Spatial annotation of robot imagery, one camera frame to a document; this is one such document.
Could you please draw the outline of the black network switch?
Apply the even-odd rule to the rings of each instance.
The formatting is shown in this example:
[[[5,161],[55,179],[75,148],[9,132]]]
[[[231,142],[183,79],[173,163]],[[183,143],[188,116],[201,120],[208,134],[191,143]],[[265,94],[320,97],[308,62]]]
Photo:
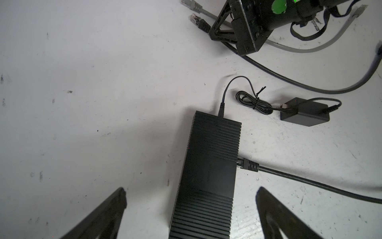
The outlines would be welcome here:
[[[170,239],[230,237],[240,134],[240,122],[195,113]]]

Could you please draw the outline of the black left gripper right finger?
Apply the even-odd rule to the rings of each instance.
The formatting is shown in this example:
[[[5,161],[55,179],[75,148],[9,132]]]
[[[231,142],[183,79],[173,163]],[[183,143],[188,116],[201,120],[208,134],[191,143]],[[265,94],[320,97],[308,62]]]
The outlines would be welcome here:
[[[320,239],[321,236],[300,220],[292,211],[260,187],[256,194],[260,222],[266,239]]]

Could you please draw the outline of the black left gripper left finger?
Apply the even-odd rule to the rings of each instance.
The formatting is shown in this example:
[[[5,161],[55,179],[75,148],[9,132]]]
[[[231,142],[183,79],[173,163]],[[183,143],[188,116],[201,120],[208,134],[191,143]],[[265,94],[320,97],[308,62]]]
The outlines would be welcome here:
[[[120,187],[62,238],[116,239],[126,207],[126,192]]]

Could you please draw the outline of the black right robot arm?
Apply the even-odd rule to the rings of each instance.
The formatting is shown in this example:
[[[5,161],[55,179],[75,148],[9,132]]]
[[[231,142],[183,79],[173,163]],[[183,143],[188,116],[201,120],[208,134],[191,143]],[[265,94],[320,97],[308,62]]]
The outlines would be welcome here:
[[[330,16],[346,17],[338,12],[342,1],[301,0],[301,1],[226,1],[220,15],[209,30],[211,40],[231,43],[240,56],[260,50],[273,30],[285,25],[304,27],[324,12],[324,22]]]

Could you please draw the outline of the black power adapter with cable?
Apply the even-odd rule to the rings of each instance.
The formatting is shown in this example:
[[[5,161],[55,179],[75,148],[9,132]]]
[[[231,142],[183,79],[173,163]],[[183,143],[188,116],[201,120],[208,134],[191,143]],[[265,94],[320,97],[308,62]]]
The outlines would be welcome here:
[[[252,93],[246,91],[238,91],[235,98],[241,105],[251,108],[263,115],[271,115],[273,112],[280,113],[280,120],[299,124],[303,126],[315,126],[330,121],[330,113],[338,110],[342,106],[342,102],[333,98],[312,98],[302,99],[293,98],[292,100],[282,104],[280,107],[274,107],[269,102],[260,99],[259,94],[266,88],[262,87],[258,92],[254,91],[250,79],[246,76],[236,76],[230,80],[226,86],[222,101],[220,103],[218,116],[224,117],[225,98],[229,86],[236,80],[243,78],[247,80],[252,90]]]

